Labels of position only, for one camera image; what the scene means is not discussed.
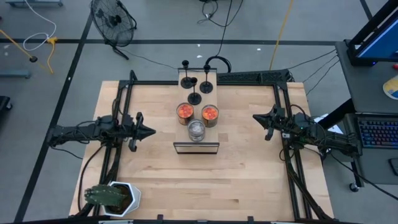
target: red food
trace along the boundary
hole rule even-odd
[[[193,114],[193,106],[191,105],[181,105],[178,107],[178,115],[181,118],[189,118]]]
[[[216,119],[218,117],[218,111],[214,108],[208,107],[203,110],[202,116],[206,120]]]

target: gray floor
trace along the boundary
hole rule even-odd
[[[51,24],[42,21],[28,9],[13,9],[0,0],[0,29],[13,38],[26,38],[36,32],[51,32]],[[79,39],[88,13],[89,0],[67,0],[64,7],[36,7],[37,12],[57,23],[56,36]],[[201,3],[197,0],[123,1],[138,21],[135,39],[220,39],[222,29],[206,22],[197,25]],[[234,1],[232,11],[239,1]],[[374,14],[386,0],[366,0]],[[276,40],[288,0],[244,1],[235,21],[227,28],[225,39]],[[215,20],[222,22],[228,1],[220,1]],[[286,24],[283,40],[342,40],[350,38],[367,22],[359,0],[296,0]],[[89,39],[100,39],[91,26]],[[25,191],[45,132],[57,104],[77,44],[57,44],[52,59],[54,75],[49,75],[13,45],[0,44],[0,69],[28,68],[31,79],[0,79],[0,95],[12,98],[14,109],[0,129],[0,223],[12,222]],[[190,66],[202,67],[219,45],[129,45],[131,53],[179,67],[182,60]],[[224,45],[221,55],[227,57],[233,71],[267,70],[273,45]],[[317,57],[333,49],[331,46],[281,45],[273,69],[286,68]],[[51,48],[44,45],[33,52],[45,63]],[[296,81],[306,79],[333,55],[292,69]],[[225,65],[212,62],[219,72]],[[305,83],[309,91],[328,67]],[[61,125],[77,124],[93,117],[98,92],[103,80],[127,79],[134,69],[141,80],[176,80],[177,71],[131,56],[129,61],[114,54],[103,44],[86,44],[59,119]],[[312,115],[329,113],[349,98],[341,67],[336,65],[308,96]],[[65,149],[83,155],[84,146],[66,144]],[[28,207],[25,221],[66,217],[81,161],[50,150]],[[349,222],[398,223],[398,203],[367,185],[353,194],[347,186],[353,176],[333,160],[325,162],[325,176],[336,218]],[[383,188],[398,195],[397,186]]]

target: keyboard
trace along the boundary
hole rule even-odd
[[[398,117],[358,117],[363,147],[398,149]]]
[[[287,69],[256,72],[218,73],[218,81],[228,82],[291,82],[292,76]]]

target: white pot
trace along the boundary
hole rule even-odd
[[[105,206],[102,206],[102,209],[104,210],[105,215],[113,216],[113,217],[123,217],[125,214],[132,212],[133,210],[137,209],[139,206],[139,201],[141,199],[141,191],[138,190],[138,188],[134,185],[131,185],[130,183],[125,183],[125,182],[117,182],[117,181],[112,181],[109,186],[113,185],[118,185],[118,184],[123,184],[129,187],[130,189],[130,194],[132,196],[132,202],[130,205],[127,207],[127,209],[122,213],[122,214],[113,214],[110,213],[110,211],[107,211],[105,209]]]

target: potted plant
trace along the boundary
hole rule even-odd
[[[139,206],[141,191],[130,183],[113,181],[85,190],[87,203],[101,205],[105,215],[123,217]]]

